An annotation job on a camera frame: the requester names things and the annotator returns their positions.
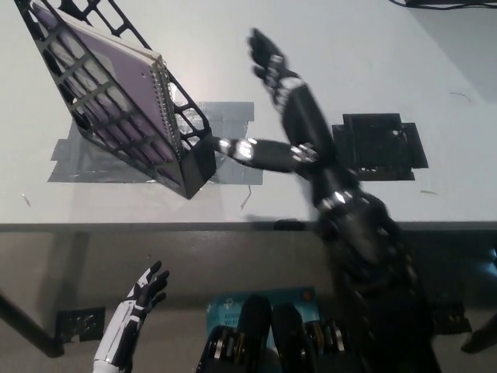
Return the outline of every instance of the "white robotic hand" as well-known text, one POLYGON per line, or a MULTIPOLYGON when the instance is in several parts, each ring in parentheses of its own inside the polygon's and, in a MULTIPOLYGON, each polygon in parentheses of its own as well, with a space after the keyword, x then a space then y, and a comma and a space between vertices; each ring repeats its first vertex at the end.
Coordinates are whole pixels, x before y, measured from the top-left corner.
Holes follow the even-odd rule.
POLYGON ((133 354, 140 329, 147 314, 165 299, 169 272, 166 270, 155 279, 161 262, 150 267, 133 286, 127 298, 114 312, 93 360, 93 373, 130 373, 133 354))

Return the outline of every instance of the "robotic arm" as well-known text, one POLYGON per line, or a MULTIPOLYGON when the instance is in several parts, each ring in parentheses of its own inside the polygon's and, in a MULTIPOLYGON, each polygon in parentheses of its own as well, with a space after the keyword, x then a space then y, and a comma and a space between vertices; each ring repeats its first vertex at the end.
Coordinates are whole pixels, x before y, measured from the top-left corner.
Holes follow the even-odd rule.
POLYGON ((356 175, 340 164, 311 90, 258 30, 249 46, 290 144, 213 138, 213 148, 258 169, 297 173, 312 189, 318 234, 332 256, 333 293, 368 372, 440 372, 433 322, 401 231, 356 175))
POLYGON ((130 373, 132 357, 147 314, 165 299, 169 272, 153 278, 161 268, 155 263, 138 279, 110 320, 93 360, 93 373, 130 373))

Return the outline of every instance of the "black holder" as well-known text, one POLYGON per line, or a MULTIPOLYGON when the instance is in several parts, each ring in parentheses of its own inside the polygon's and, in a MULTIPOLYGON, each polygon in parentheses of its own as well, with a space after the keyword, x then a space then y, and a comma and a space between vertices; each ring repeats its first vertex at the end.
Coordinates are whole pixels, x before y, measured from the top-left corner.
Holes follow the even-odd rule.
POLYGON ((413 169, 428 168, 415 123, 398 113, 344 114, 332 132, 340 161, 361 181, 414 180, 413 169))
POLYGON ((492 0, 405 0, 407 6, 416 7, 418 5, 479 5, 482 2, 485 4, 493 3, 492 0))
MULTIPOLYGON (((21 16, 23 17, 24 22, 26 23, 31 36, 35 41, 36 46, 38 47, 38 50, 40 51, 60 94, 64 98, 64 102, 69 112, 74 118, 75 123, 78 125, 79 132, 82 136, 103 150, 106 150, 107 152, 115 155, 117 158, 125 161, 135 169, 148 175, 152 179, 166 185, 176 193, 179 193, 188 199, 192 198, 216 172, 214 151, 210 148, 208 141, 206 141, 207 138, 211 136, 211 131, 209 121, 205 114, 193 102, 188 93, 186 93, 185 89, 179 84, 171 72, 167 70, 169 84, 174 85, 186 101, 186 103, 181 106, 171 102, 175 116, 181 118, 180 120, 188 124, 189 127, 188 133, 181 133, 181 142, 185 148, 185 154, 181 156, 181 158, 174 152, 173 147, 169 143, 168 139, 165 138, 165 135, 159 132, 154 125, 152 125, 146 113, 143 113, 140 107, 129 97, 127 92, 123 90, 119 82, 116 81, 116 79, 107 71, 95 55, 86 47, 85 43, 83 43, 78 35, 73 32, 71 27, 68 26, 59 14, 57 14, 48 0, 40 1, 49 9, 52 16, 57 20, 57 25, 51 28, 45 25, 41 19, 36 17, 36 15, 31 12, 30 0, 14 1, 17 4, 21 16), (46 36, 43 34, 40 25, 42 25, 48 32, 46 36), (64 35, 69 35, 80 45, 81 49, 84 51, 81 57, 77 58, 74 56, 74 54, 64 45, 64 43, 61 42, 60 38, 62 33, 64 35), (50 46, 54 41, 58 41, 58 43, 64 48, 65 52, 73 57, 75 61, 74 64, 67 66, 63 61, 60 61, 54 53, 52 53, 50 46), (89 61, 95 64, 99 70, 105 74, 107 82, 100 84, 99 80, 88 71, 85 64, 89 61), (93 80, 95 85, 97 85, 96 89, 91 92, 87 90, 86 94, 79 99, 75 97, 75 95, 71 92, 71 89, 68 88, 69 78, 80 82, 74 75, 78 69, 83 70, 85 74, 93 80), (109 89, 117 89, 119 93, 129 102, 130 110, 123 111, 120 109, 113 97, 109 95, 109 89), (106 99, 108 99, 115 106, 115 109, 120 111, 120 115, 118 117, 112 117, 104 105, 95 99, 98 95, 105 95, 106 99), (109 120, 105 123, 99 124, 98 126, 91 125, 82 109, 88 101, 98 104, 107 114, 109 120), (198 124, 197 127, 192 124, 191 114, 201 118, 202 126, 200 129, 198 128, 198 124), (137 123, 134 119, 135 117, 144 118, 148 126, 154 131, 155 134, 153 136, 143 134, 143 131, 140 131, 137 128, 137 123), (121 125, 123 121, 131 125, 138 134, 141 134, 141 140, 134 140, 129 136, 129 134, 127 134, 121 125), (107 131, 113 138, 115 138, 116 143, 119 144, 117 147, 108 146, 108 144, 102 139, 99 132, 109 127, 112 127, 113 130, 118 129, 122 132, 123 136, 128 140, 127 143, 122 144, 113 134, 111 134, 111 131, 107 131), (153 149, 153 151, 156 151, 158 145, 165 145, 171 153, 174 154, 174 157, 172 160, 163 160, 160 163, 150 161, 145 164, 138 160, 136 156, 133 156, 133 154, 140 154, 142 155, 142 160, 149 159, 149 157, 141 150, 144 145, 149 145, 150 149, 153 149)), ((116 5, 114 0, 87 1, 88 5, 84 9, 80 9, 73 2, 73 0, 61 0, 59 9, 68 15, 75 17, 76 19, 88 23, 90 26, 92 24, 89 21, 89 15, 93 15, 93 13, 95 13, 106 24, 112 35, 121 37, 123 33, 130 31, 133 35, 135 35, 143 47, 151 50, 150 46, 133 27, 128 18, 116 5), (117 28, 112 27, 99 8, 97 8, 97 5, 104 1, 107 1, 116 11, 116 14, 119 15, 122 20, 121 26, 117 28)))

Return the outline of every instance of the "purple notebook cover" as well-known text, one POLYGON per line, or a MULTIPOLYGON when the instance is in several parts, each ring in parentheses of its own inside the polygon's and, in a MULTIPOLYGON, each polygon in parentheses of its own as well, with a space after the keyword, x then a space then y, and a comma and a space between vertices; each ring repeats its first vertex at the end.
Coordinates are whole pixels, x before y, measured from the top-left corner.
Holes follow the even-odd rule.
MULTIPOLYGON (((47 9, 36 3, 32 3, 32 5, 33 12, 41 21, 43 21, 45 26, 52 28, 57 25, 57 19, 47 9)), ((148 116, 148 119, 152 122, 156 130, 162 133, 170 144, 174 144, 175 139, 172 138, 172 136, 175 136, 176 134, 170 134, 168 132, 164 120, 162 119, 162 112, 155 88, 156 77, 154 76, 152 67, 141 59, 109 45, 98 36, 84 33, 74 27, 72 27, 72 29, 81 41, 86 44, 86 47, 99 59, 105 69, 120 83, 128 96, 148 116)), ((64 43, 64 46, 69 49, 76 58, 79 58, 84 54, 83 49, 70 33, 62 33, 60 42, 64 43)), ((51 50, 68 67, 74 64, 74 58, 68 54, 57 41, 52 43, 51 50)), ((105 74, 103 74, 103 71, 95 62, 87 61, 85 67, 93 77, 97 78, 100 84, 107 82, 105 74)), ((81 84, 72 77, 69 78, 68 81, 70 90, 78 98, 82 98, 87 91, 91 92, 97 88, 97 85, 90 79, 84 70, 78 69, 75 75, 81 84)), ((117 102, 121 110, 125 112, 131 110, 129 101, 121 95, 116 87, 108 89, 107 92, 113 100, 117 102)), ((83 110, 92 124, 98 125, 99 123, 107 122, 109 120, 109 115, 107 115, 106 111, 111 117, 118 117, 120 115, 120 110, 104 94, 98 95, 96 99, 106 110, 103 110, 95 100, 88 101, 83 110)), ((106 145, 111 148, 116 148, 119 145, 115 139, 123 145, 129 143, 129 140, 124 135, 123 131, 126 131, 127 136, 134 141, 139 141, 142 138, 155 134, 149 122, 142 116, 135 115, 133 116, 133 119, 141 134, 138 133, 129 122, 124 120, 121 121, 119 125, 114 125, 105 130, 98 130, 97 132, 106 145)), ((171 161, 174 157, 173 150, 163 141, 152 141, 151 145, 140 146, 140 150, 141 152, 136 148, 130 148, 128 152, 146 166, 160 164, 164 161, 171 161)))

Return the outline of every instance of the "gray floor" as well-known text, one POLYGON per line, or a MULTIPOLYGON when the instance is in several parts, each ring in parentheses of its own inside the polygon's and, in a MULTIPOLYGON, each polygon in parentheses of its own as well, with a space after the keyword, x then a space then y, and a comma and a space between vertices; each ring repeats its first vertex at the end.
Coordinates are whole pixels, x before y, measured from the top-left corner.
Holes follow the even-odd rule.
MULTIPOLYGON (((463 297, 474 328, 497 311, 486 240, 410 239, 431 298, 463 297)), ((192 371, 206 337, 204 306, 221 292, 311 284, 323 305, 331 298, 326 252, 306 232, 3 233, 0 255, 2 291, 46 330, 62 309, 106 306, 108 320, 144 268, 162 260, 168 300, 145 323, 135 372, 192 371)), ((464 338, 436 338, 443 371, 495 371, 497 347, 469 356, 459 351, 464 338)), ((72 343, 51 360, 0 322, 0 373, 88 372, 97 345, 72 343)))

